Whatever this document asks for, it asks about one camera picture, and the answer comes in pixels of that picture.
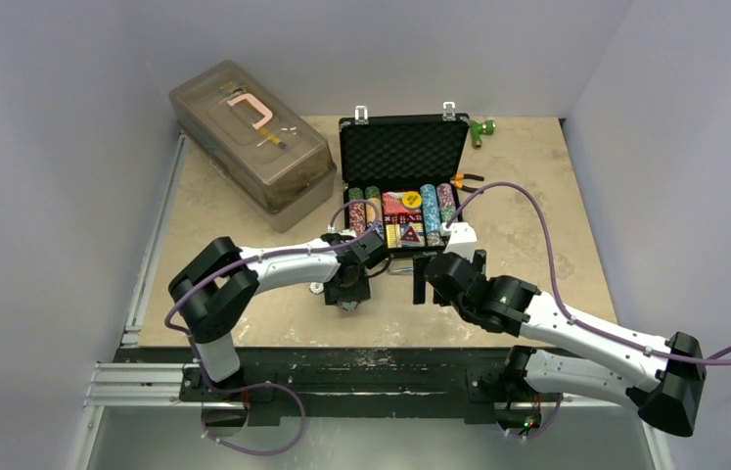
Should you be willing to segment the blue yellow card deck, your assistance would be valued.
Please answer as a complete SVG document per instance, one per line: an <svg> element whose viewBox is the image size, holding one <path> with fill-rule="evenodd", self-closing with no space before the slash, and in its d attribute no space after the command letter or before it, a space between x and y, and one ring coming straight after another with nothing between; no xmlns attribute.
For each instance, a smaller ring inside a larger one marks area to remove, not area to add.
<svg viewBox="0 0 731 470"><path fill-rule="evenodd" d="M414 223L414 222L403 222L400 224L406 224L406 223ZM387 244L392 249L400 249L399 241L398 241L398 227L400 224L392 224L392 225L386 225L386 237L387 237Z"/></svg>

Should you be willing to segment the yellow big blind button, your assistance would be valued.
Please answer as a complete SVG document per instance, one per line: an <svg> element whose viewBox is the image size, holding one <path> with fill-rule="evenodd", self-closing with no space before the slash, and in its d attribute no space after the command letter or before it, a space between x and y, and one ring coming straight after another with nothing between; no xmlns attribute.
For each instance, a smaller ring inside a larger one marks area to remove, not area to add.
<svg viewBox="0 0 731 470"><path fill-rule="evenodd" d="M407 210L417 211L423 203L423 197L419 192L407 191L402 194L401 203Z"/></svg>

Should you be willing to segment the red card deck box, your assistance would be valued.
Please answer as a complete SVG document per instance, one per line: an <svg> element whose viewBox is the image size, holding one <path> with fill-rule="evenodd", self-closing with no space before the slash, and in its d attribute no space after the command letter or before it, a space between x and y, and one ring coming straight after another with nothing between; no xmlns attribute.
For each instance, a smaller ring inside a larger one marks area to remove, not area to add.
<svg viewBox="0 0 731 470"><path fill-rule="evenodd" d="M401 197L404 192L407 191L386 191L382 194L385 214L422 214L422 206L417 211L409 211L402 206Z"/></svg>

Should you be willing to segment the red triangle all-in marker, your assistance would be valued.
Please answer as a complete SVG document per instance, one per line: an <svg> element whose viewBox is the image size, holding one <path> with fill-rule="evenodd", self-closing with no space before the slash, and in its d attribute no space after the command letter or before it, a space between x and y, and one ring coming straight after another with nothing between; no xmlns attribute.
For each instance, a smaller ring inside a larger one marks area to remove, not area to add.
<svg viewBox="0 0 731 470"><path fill-rule="evenodd" d="M426 245L425 231L420 223L400 224L398 241L401 248L423 247Z"/></svg>

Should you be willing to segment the white dealer chip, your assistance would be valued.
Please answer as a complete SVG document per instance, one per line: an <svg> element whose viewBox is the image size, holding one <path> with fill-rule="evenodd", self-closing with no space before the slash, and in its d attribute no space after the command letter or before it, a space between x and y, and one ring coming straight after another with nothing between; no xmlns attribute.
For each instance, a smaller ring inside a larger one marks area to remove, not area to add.
<svg viewBox="0 0 731 470"><path fill-rule="evenodd" d="M322 283L311 283L309 290L313 294L322 294L324 292L324 285Z"/></svg>

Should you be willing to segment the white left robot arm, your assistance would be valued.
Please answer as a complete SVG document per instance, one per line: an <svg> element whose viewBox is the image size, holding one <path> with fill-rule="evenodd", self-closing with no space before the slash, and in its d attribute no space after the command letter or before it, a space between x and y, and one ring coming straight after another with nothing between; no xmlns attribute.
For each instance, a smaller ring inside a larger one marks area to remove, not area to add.
<svg viewBox="0 0 731 470"><path fill-rule="evenodd" d="M252 299L274 289L320 283L331 306L370 298L367 271L389 258L374 231L359 237L326 233L299 245L239 247L229 237L210 242L168 285L187 335L206 371L204 387L230 400L242 387L231 336Z"/></svg>

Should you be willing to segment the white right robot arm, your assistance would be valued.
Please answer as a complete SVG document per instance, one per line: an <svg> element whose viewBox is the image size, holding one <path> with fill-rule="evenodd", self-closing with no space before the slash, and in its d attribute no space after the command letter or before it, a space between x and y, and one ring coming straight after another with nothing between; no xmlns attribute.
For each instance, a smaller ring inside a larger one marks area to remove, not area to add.
<svg viewBox="0 0 731 470"><path fill-rule="evenodd" d="M511 350L499 373L509 397L562 393L636 409L648 425L677 437L695 433L707 371L697 338L640 333L564 303L522 279L485 273L486 253L465 222L449 228L445 249L413 260L416 305L433 289L467 323L492 334L527 338L566 351Z"/></svg>

